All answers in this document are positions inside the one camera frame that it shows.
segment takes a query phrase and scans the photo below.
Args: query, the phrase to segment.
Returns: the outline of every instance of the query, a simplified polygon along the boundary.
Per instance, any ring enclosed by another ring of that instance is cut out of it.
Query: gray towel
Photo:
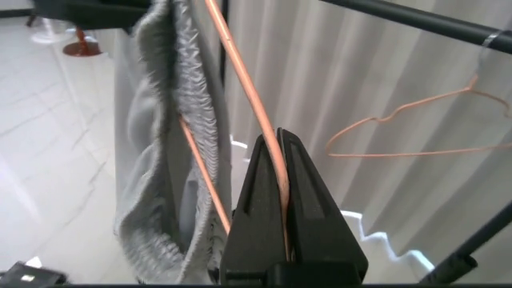
[[[230,140],[217,69],[192,1],[155,0],[134,29],[116,34],[114,232],[145,283],[212,283],[226,241],[178,122],[190,126],[225,210]]]

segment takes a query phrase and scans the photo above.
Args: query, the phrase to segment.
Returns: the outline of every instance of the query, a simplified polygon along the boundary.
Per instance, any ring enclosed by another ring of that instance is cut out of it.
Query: copper wire hanger
[[[369,117],[369,118],[364,118],[363,120],[360,120],[350,126],[348,126],[347,128],[337,132],[328,142],[327,142],[327,145],[326,145],[326,152],[327,152],[327,155],[331,156],[331,157],[336,157],[336,158],[391,158],[391,157],[410,157],[410,156],[427,156],[427,155],[441,155],[441,154],[456,154],[456,153],[468,153],[468,152],[478,152],[478,151],[484,151],[484,150],[493,150],[493,149],[505,149],[505,148],[511,148],[512,147],[512,142],[510,143],[506,143],[506,144],[501,144],[501,145],[496,145],[496,146],[485,146],[485,147],[479,147],[479,148],[465,148],[465,149],[456,149],[456,150],[442,150],[442,151],[432,151],[432,152],[417,152],[417,153],[396,153],[396,154],[336,154],[336,153],[331,153],[330,152],[330,148],[332,147],[334,141],[336,141],[336,139],[340,138],[341,136],[343,136],[344,134],[348,133],[349,131],[352,131],[354,130],[355,128],[367,123],[367,122],[377,122],[377,123],[385,123],[385,122],[389,122],[391,121],[397,114],[399,114],[400,112],[404,111],[404,110],[407,110],[407,109],[410,109],[410,108],[414,108],[414,107],[418,107],[418,106],[421,106],[421,105],[424,105],[424,104],[427,104],[427,103],[430,103],[430,102],[433,102],[433,101],[436,101],[436,100],[439,100],[439,99],[443,99],[443,98],[448,98],[448,97],[451,97],[451,96],[457,96],[457,95],[460,95],[460,94],[475,94],[477,96],[481,96],[481,97],[486,97],[486,98],[489,98],[489,99],[492,99],[492,100],[495,100],[496,102],[499,102],[501,104],[504,105],[504,107],[506,108],[504,113],[503,113],[503,116],[506,117],[506,118],[512,118],[512,115],[510,114],[510,104],[503,100],[503,99],[500,99],[496,96],[493,96],[491,94],[488,94],[488,93],[485,93],[485,92],[481,92],[481,91],[478,91],[478,90],[475,90],[474,89],[474,85],[476,84],[477,80],[478,80],[478,74],[480,72],[480,69],[482,68],[482,63],[483,63],[483,51],[489,46],[489,44],[497,37],[500,35],[502,31],[499,31],[499,32],[495,32],[495,33],[492,33],[491,35],[489,35],[489,37],[486,38],[486,40],[483,42],[482,44],[482,49],[480,50],[480,53],[479,53],[479,57],[478,57],[478,67],[476,69],[476,73],[475,73],[475,76],[472,77],[472,79],[470,80],[470,83],[460,89],[460,90],[456,90],[456,91],[453,91],[453,92],[449,92],[449,93],[446,93],[446,94],[440,94],[440,95],[436,95],[436,96],[433,96],[433,97],[429,97],[429,98],[425,98],[423,100],[419,100],[419,101],[416,101],[416,102],[411,102],[411,103],[408,103],[408,104],[405,104],[405,105],[402,105],[400,106],[399,108],[397,108],[395,111],[393,111],[393,113],[391,113],[389,116],[387,117],[384,117],[384,118],[378,118],[378,117]]]
[[[231,32],[227,27],[226,20],[222,16],[222,13],[218,7],[218,4],[215,0],[205,0],[205,4],[208,7],[208,11],[210,12],[210,16],[214,21],[215,28],[219,33],[220,39],[222,41],[222,45],[226,49],[226,52],[230,56],[230,60],[233,63],[234,70],[242,84],[244,91],[246,92],[247,98],[253,108],[254,113],[256,114],[256,118],[259,122],[260,127],[263,131],[263,137],[265,139],[266,146],[270,153],[270,158],[272,159],[272,163],[274,165],[274,170],[276,173],[276,178],[278,180],[279,186],[279,198],[281,201],[281,217],[282,217],[282,225],[283,225],[283,233],[284,233],[284,241],[286,248],[286,258],[289,259],[289,248],[288,248],[288,233],[286,231],[286,212],[288,210],[288,202],[290,200],[290,184],[288,182],[288,172],[286,171],[286,164],[284,157],[282,156],[281,149],[278,144],[278,140],[274,134],[274,128],[270,124],[270,120],[266,115],[265,108],[263,107],[262,100],[260,99],[254,84],[252,83],[249,73],[247,72],[247,68],[245,67],[242,57],[238,52],[236,45],[233,42],[233,37],[231,36]],[[222,207],[222,203],[217,194],[217,191],[214,187],[213,182],[211,181],[210,176],[208,175],[208,170],[206,169],[206,165],[201,158],[199,153],[199,149],[197,148],[196,142],[194,140],[194,136],[190,132],[189,127],[185,123],[184,119],[180,117],[180,124],[185,132],[186,139],[192,149],[192,153],[198,162],[199,169],[201,171],[202,176],[205,179],[206,186],[208,191],[211,194],[212,200],[215,205],[215,209],[218,212],[218,215],[221,219],[222,225],[224,226],[224,230],[227,234],[230,232],[230,221],[227,217],[224,208]]]

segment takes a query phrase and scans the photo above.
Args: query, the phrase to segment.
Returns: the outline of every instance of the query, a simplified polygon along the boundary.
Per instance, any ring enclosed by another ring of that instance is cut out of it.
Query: brown round base
[[[89,57],[100,55],[102,52],[99,50],[99,45],[96,42],[87,42],[84,46],[80,42],[71,43],[62,49],[66,55],[73,57]]]

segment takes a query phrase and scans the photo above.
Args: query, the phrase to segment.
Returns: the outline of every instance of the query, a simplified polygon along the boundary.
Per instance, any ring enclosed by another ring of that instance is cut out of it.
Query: corrugated wall
[[[512,25],[507,0],[396,2]],[[206,10],[200,13],[217,45]],[[512,199],[510,150],[365,160],[328,158],[324,150],[332,134],[359,119],[462,88],[474,75],[479,47],[314,0],[230,1],[229,25],[272,123],[301,137],[340,207],[362,213],[367,234],[386,232],[397,254],[417,249],[437,264]],[[512,101],[512,56],[487,52],[477,88]],[[261,132],[229,61],[226,96],[234,139],[251,146]],[[512,120],[502,112],[470,94],[445,99],[387,125],[361,127],[334,150],[497,145],[512,141]],[[462,281],[511,282],[511,242],[508,229],[477,251],[480,268]]]

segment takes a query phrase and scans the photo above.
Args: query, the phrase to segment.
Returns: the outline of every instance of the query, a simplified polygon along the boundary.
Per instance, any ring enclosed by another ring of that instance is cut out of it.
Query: tile floor
[[[112,233],[114,65],[107,54],[71,58],[40,45],[24,18],[0,19],[0,270],[39,257],[74,283],[135,283]],[[233,204],[245,176],[233,145]],[[365,238],[366,282],[416,282],[424,266]]]

